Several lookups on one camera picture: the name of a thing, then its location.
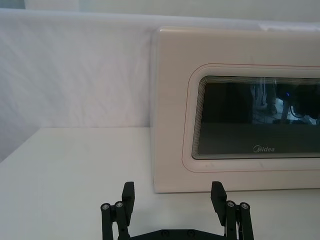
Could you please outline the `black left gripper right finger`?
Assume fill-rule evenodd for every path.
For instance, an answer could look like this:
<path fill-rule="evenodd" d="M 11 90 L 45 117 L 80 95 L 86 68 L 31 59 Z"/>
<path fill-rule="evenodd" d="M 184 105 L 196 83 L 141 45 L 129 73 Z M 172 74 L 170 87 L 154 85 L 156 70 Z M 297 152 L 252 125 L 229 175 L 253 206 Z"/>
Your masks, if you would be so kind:
<path fill-rule="evenodd" d="M 248 203 L 236 204 L 227 200 L 227 193 L 219 181 L 213 181 L 211 184 L 211 202 L 221 226 L 224 227 L 225 240 L 254 239 L 251 207 Z"/>

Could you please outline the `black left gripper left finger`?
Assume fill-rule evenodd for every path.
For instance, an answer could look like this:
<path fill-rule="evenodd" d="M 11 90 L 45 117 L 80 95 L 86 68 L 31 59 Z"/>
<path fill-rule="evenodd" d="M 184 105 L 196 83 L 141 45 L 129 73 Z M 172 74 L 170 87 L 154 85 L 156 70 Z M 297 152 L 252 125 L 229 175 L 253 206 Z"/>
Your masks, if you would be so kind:
<path fill-rule="evenodd" d="M 124 184 L 121 200 L 114 205 L 103 203 L 101 210 L 101 229 L 103 240 L 113 240 L 113 223 L 117 224 L 118 240 L 130 240 L 128 227 L 135 203 L 135 186 L 133 181 Z"/>

